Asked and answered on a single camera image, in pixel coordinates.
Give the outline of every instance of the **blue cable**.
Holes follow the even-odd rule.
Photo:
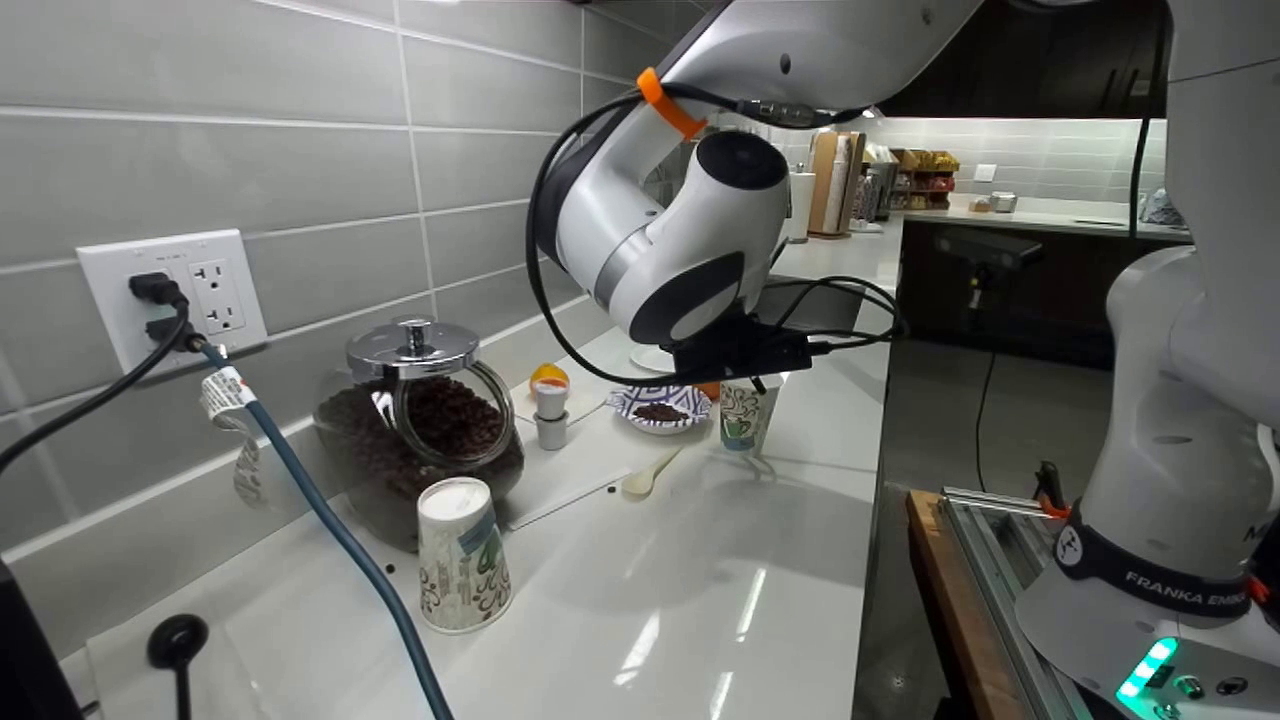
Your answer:
[[[204,344],[204,360],[214,374],[232,370],[216,344]],[[294,451],[294,446],[282,437],[274,411],[261,399],[250,399],[244,411],[256,419],[256,428],[274,442],[278,455],[286,460],[294,485],[305,492],[330,536],[353,555],[353,566],[364,574],[364,580],[375,588],[375,598],[388,605],[397,632],[403,640],[403,651],[414,662],[416,684],[423,687],[432,715],[453,720],[453,708],[446,702],[446,687],[432,671],[427,649],[416,637],[416,624],[409,608],[399,605],[397,588],[388,578],[375,568],[375,562],[359,549],[359,542],[345,530],[345,522],[330,509],[323,492],[315,487],[312,472],[305,460]]]

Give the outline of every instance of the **small bowl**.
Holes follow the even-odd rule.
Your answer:
[[[647,437],[681,437],[711,418],[711,399],[689,384],[623,390],[613,404],[618,418]]]

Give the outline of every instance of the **spoon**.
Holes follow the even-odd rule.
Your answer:
[[[163,624],[151,628],[151,640],[150,640],[150,662],[158,667],[171,667],[178,675],[180,720],[193,720],[189,665],[200,656],[204,640],[208,640],[208,624],[200,618],[169,618]]]

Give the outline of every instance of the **kitchen cabinet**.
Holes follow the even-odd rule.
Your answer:
[[[972,314],[972,269],[948,245],[992,240],[1039,247],[1006,274]],[[900,314],[916,339],[996,347],[1018,356],[1113,370],[1109,287],[1141,256],[1187,245],[1179,236],[1128,240],[1124,230],[1052,226],[906,226]]]
[[[1100,0],[1035,11],[1035,0],[989,0],[900,95],[887,116],[1164,116],[1164,69],[1153,71],[1164,0]]]

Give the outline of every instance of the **kitchen counter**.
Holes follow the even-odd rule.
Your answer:
[[[867,277],[893,292],[895,253],[895,226],[864,230],[798,245],[775,274]],[[638,374],[618,333],[590,356]],[[724,451],[715,428],[642,437],[609,411],[609,384],[564,370],[570,447],[540,451],[519,418],[526,477],[505,530],[512,605],[479,632],[421,624],[455,715],[850,720],[887,347],[788,374],[765,466]],[[647,502],[613,492],[673,447]],[[359,536],[416,605],[416,562]],[[171,675],[145,665],[145,637],[171,613],[214,624],[193,665],[197,715],[427,715],[388,618],[312,515],[87,640],[110,720],[169,715]]]
[[[1044,201],[1019,198],[1018,213],[972,213],[978,198],[955,194],[952,210],[910,213],[914,226],[972,226],[972,230],[1035,230],[1074,236],[1128,236],[1128,205]],[[1141,240],[1192,240],[1187,230],[1141,226]]]

